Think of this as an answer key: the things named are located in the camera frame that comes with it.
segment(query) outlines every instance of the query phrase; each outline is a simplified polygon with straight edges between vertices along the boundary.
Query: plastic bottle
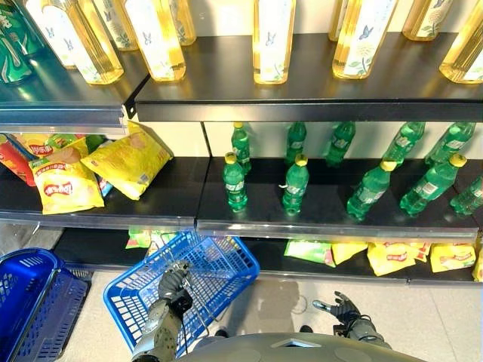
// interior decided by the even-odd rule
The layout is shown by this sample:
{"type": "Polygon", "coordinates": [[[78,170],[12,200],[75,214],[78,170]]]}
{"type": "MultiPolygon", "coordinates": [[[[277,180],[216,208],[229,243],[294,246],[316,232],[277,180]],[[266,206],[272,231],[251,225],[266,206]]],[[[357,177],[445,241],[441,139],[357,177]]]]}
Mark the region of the plastic bottle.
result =
{"type": "Polygon", "coordinates": [[[302,198],[309,183],[307,162],[307,157],[300,153],[295,157],[295,163],[288,169],[282,203],[289,215],[296,215],[300,212],[302,198]]]}
{"type": "Polygon", "coordinates": [[[396,167],[401,166],[405,157],[424,134],[426,122],[406,122],[395,135],[389,148],[384,154],[385,160],[395,161],[396,167]]]}
{"type": "Polygon", "coordinates": [[[483,206],[483,175],[480,175],[463,192],[455,196],[450,205],[459,214],[472,215],[476,209],[483,206]]]}
{"type": "Polygon", "coordinates": [[[428,202],[435,200],[451,187],[460,167],[464,166],[466,158],[458,153],[450,157],[449,162],[437,164],[402,197],[399,206],[408,215],[416,216],[426,208],[428,202]]]}
{"type": "Polygon", "coordinates": [[[246,175],[251,170],[248,133],[243,129],[243,122],[234,122],[233,127],[235,128],[232,135],[233,152],[246,175]]]}
{"type": "Polygon", "coordinates": [[[381,161],[380,165],[368,171],[354,195],[347,201],[347,213],[358,220],[363,220],[372,205],[389,188],[391,171],[396,167],[395,161],[381,161]]]}
{"type": "Polygon", "coordinates": [[[303,122],[295,122],[291,125],[287,134],[287,155],[285,163],[291,166],[295,161],[295,156],[303,152],[303,141],[307,135],[307,129],[303,122]]]}
{"type": "Polygon", "coordinates": [[[453,123],[424,158],[426,164],[432,167],[449,160],[472,137],[475,126],[471,122],[453,123]]]}
{"type": "Polygon", "coordinates": [[[245,173],[243,167],[236,161],[236,155],[228,152],[225,155],[223,181],[225,182],[228,204],[234,212],[242,211],[248,202],[245,188],[245,173]]]}
{"type": "Polygon", "coordinates": [[[339,167],[355,136],[355,122],[343,122],[337,126],[332,135],[331,147],[325,158],[329,167],[339,167]]]}

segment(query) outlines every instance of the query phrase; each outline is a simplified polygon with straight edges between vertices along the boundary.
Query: snack package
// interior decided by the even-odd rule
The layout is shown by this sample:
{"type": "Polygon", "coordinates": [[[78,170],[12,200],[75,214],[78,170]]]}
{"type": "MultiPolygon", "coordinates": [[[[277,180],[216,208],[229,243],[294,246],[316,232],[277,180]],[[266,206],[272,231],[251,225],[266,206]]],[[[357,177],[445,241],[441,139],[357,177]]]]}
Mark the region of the snack package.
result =
{"type": "Polygon", "coordinates": [[[369,244],[369,263],[379,277],[416,264],[404,244],[369,244]]]}
{"type": "Polygon", "coordinates": [[[368,243],[333,243],[332,254],[336,265],[339,265],[367,248],[368,243]]]}
{"type": "Polygon", "coordinates": [[[430,259],[433,273],[468,268],[475,264],[475,248],[471,244],[434,244],[430,259]]]}
{"type": "Polygon", "coordinates": [[[27,185],[35,186],[29,161],[3,134],[0,134],[0,162],[19,176],[27,185]]]}
{"type": "Polygon", "coordinates": [[[71,213],[104,206],[95,175],[80,160],[88,154],[85,139],[31,161],[43,214],[71,213]]]}
{"type": "Polygon", "coordinates": [[[335,268],[331,244],[319,240],[295,240],[287,242],[284,256],[318,262],[335,268]]]}
{"type": "Polygon", "coordinates": [[[130,199],[139,200],[171,155],[139,125],[129,126],[129,136],[98,148],[82,163],[130,199]]]}

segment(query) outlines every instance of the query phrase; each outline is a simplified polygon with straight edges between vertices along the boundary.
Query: black metal shelf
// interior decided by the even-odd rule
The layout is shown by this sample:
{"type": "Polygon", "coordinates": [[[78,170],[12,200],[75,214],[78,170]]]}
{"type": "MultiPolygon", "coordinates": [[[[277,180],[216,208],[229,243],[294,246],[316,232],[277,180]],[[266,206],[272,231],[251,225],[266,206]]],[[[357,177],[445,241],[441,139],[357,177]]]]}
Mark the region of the black metal shelf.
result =
{"type": "Polygon", "coordinates": [[[148,80],[139,51],[118,52],[124,75],[109,85],[89,85],[44,49],[30,60],[35,74],[0,84],[1,132],[123,134],[123,105],[131,118],[134,97],[148,80]]]}
{"type": "Polygon", "coordinates": [[[200,203],[197,229],[212,235],[333,241],[419,238],[449,243],[475,240],[478,233],[475,220],[457,217],[449,205],[449,200],[456,195],[453,189],[431,202],[416,218],[400,210],[398,202],[402,195],[427,170],[422,160],[407,160],[393,173],[390,189],[372,207],[364,222],[348,216],[347,199],[364,173],[378,162],[374,159],[345,160],[341,168],[331,169],[324,160],[310,160],[310,180],[302,210],[297,216],[289,216],[281,205],[283,190],[278,187],[285,183],[286,169],[282,159],[252,160],[252,169],[245,179],[248,205],[243,212],[233,213],[226,202],[221,176],[224,161],[213,158],[200,203]]]}
{"type": "Polygon", "coordinates": [[[42,215],[37,188],[28,187],[0,167],[0,221],[96,229],[130,226],[158,226],[166,231],[193,229],[208,163],[209,158],[174,158],[139,201],[113,189],[105,199],[105,207],[58,215],[42,215]]]}
{"type": "Polygon", "coordinates": [[[332,74],[327,34],[295,35],[288,81],[253,81],[250,36],[201,37],[184,48],[186,77],[150,79],[136,96],[141,121],[483,121],[483,87],[438,70],[455,33],[410,41],[389,33],[371,76],[332,74]]]}

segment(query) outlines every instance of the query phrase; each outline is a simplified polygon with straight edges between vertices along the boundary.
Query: blue shopping basket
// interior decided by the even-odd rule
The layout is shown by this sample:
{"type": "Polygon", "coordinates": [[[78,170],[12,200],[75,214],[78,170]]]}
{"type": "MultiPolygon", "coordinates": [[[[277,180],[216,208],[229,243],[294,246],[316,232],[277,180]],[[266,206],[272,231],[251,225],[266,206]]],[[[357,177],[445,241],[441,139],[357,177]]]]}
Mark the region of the blue shopping basket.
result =
{"type": "MultiPolygon", "coordinates": [[[[180,233],[162,249],[112,281],[104,302],[131,350],[139,342],[151,304],[158,299],[158,283],[174,261],[191,263],[189,294],[193,307],[184,315],[187,346],[260,273],[254,256],[239,238],[199,237],[180,233]]],[[[182,332],[177,356],[185,351],[182,332]]]]}

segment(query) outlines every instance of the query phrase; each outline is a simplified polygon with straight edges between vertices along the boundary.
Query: lay's logo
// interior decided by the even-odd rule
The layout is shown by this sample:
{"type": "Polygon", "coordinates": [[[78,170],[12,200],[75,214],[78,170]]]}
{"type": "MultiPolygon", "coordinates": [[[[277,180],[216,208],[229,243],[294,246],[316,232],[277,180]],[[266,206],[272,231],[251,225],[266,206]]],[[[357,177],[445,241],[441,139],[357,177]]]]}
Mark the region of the lay's logo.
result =
{"type": "Polygon", "coordinates": [[[53,194],[71,195],[72,183],[64,183],[63,185],[46,185],[44,187],[44,193],[49,197],[53,194]]]}

